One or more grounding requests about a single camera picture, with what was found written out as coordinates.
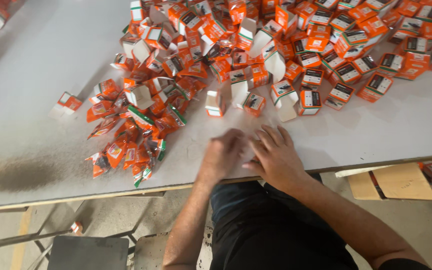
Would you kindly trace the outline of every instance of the concrete floor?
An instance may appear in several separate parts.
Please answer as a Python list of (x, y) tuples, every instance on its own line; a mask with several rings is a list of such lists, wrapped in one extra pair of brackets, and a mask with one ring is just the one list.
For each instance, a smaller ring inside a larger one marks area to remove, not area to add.
[[(368, 210), (403, 236), (432, 267), (432, 201), (390, 200), (361, 201), (352, 197), (345, 178), (333, 173), (321, 174), (323, 182), (333, 191)], [(30, 208), (28, 233), (43, 233), (66, 229), (74, 220), (85, 227), (85, 236), (109, 236), (129, 231), (137, 225), (134, 237), (168, 232), (189, 196), (190, 189), (168, 191), (164, 197), (116, 197), (84, 202), (40, 205)], [(0, 238), (16, 236), (22, 213), (0, 213)], [(42, 241), (46, 247), (51, 241)], [(13, 258), (15, 246), (0, 248), (0, 270), (26, 270), (39, 256), (38, 247), (29, 242), (24, 246), (22, 263)], [(370, 270), (366, 261), (349, 248), (361, 270)], [(39, 269), (46, 269), (43, 261)]]

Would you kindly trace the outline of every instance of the orange box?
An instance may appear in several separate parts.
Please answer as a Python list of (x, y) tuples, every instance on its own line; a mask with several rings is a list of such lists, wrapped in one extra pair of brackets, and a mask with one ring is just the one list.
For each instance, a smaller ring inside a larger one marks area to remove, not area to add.
[(362, 3), (355, 8), (350, 9), (347, 13), (356, 20), (356, 23), (362, 23), (363, 21), (378, 15), (378, 13), (373, 11), (366, 3)]
[(403, 16), (412, 17), (418, 12), (418, 9), (420, 9), (420, 7), (420, 3), (416, 3), (410, 0), (401, 0), (399, 6), (396, 8), (396, 11)]
[(303, 67), (289, 60), (286, 62), (286, 72), (284, 77), (287, 78), (291, 83), (297, 81), (303, 72)]
[(331, 92), (329, 92), (328, 97), (323, 104), (339, 111), (348, 101), (350, 101), (353, 93), (354, 88), (338, 82), (334, 85)]
[(383, 36), (389, 32), (389, 28), (378, 16), (372, 17), (363, 22), (358, 22), (357, 27), (364, 30), (369, 39), (364, 47), (378, 43)]
[(167, 15), (169, 21), (181, 35), (184, 35), (185, 28), (198, 31), (198, 28), (203, 26), (203, 21), (182, 3), (176, 3), (170, 7)]
[(266, 106), (266, 99), (262, 96), (250, 93), (244, 101), (244, 111), (258, 117)]
[(308, 35), (305, 50), (312, 52), (323, 52), (331, 36), (331, 27), (325, 25), (314, 25)]
[(334, 45), (334, 51), (341, 58), (355, 57), (361, 54), (368, 41), (368, 36), (363, 30), (345, 31)]
[(299, 116), (316, 115), (322, 107), (319, 92), (307, 90), (301, 91), (297, 105), (297, 113)]
[(297, 27), (301, 30), (306, 30), (309, 25), (309, 21), (315, 15), (318, 7), (309, 2), (301, 2), (294, 9), (294, 13), (296, 13), (299, 18), (297, 20)]
[(390, 78), (375, 73), (363, 86), (363, 88), (361, 88), (356, 93), (356, 95), (371, 103), (375, 103), (387, 93), (388, 89), (391, 87), (392, 84), (393, 80), (391, 80)]

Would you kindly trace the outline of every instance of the brown cardboard box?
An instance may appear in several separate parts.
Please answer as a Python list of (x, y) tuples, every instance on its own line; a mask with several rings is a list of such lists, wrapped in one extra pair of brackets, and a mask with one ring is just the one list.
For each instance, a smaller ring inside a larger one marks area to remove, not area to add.
[[(371, 172), (347, 177), (357, 200), (384, 200), (376, 190)], [(372, 171), (387, 199), (432, 200), (432, 188), (417, 163), (405, 163)]]

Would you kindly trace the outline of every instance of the table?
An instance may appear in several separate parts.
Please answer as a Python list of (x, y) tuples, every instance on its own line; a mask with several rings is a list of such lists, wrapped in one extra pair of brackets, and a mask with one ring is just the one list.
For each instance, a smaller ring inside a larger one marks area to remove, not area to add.
[[(269, 101), (259, 118), (235, 108), (223, 118), (209, 117), (202, 91), (187, 109), (188, 124), (168, 136), (165, 159), (139, 190), (122, 168), (93, 179), (85, 159), (113, 134), (87, 141), (98, 124), (86, 123), (87, 98), (97, 83), (123, 75), (109, 64), (123, 51), (118, 40), (129, 20), (127, 0), (27, 0), (0, 30), (0, 209), (190, 187), (209, 138), (231, 127), (251, 132), (279, 123), (268, 85), (255, 90)], [(373, 56), (390, 49), (385, 44)], [(325, 80), (323, 98), (329, 90)], [(83, 105), (73, 115), (49, 118), (64, 91), (83, 98)], [(283, 126), (306, 170), (432, 156), (432, 71), (414, 82), (395, 79), (374, 104), (354, 96), (341, 111), (324, 105), (316, 116)], [(253, 176), (238, 167), (228, 178)]]

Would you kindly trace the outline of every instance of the plastic packet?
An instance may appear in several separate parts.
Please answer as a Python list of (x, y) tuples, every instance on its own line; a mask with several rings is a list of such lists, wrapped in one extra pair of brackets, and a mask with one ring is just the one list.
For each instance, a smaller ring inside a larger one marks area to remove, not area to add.
[(113, 127), (118, 123), (120, 117), (116, 114), (106, 116), (94, 129), (93, 132), (88, 136), (89, 138), (98, 137), (104, 135), (113, 129)]
[(93, 122), (94, 120), (98, 120), (99, 118), (106, 117), (108, 115), (116, 113), (114, 108), (111, 107), (113, 104), (112, 101), (102, 100), (89, 108), (86, 113), (86, 121)]
[(107, 160), (111, 168), (116, 169), (128, 149), (128, 134), (122, 132), (107, 149)]

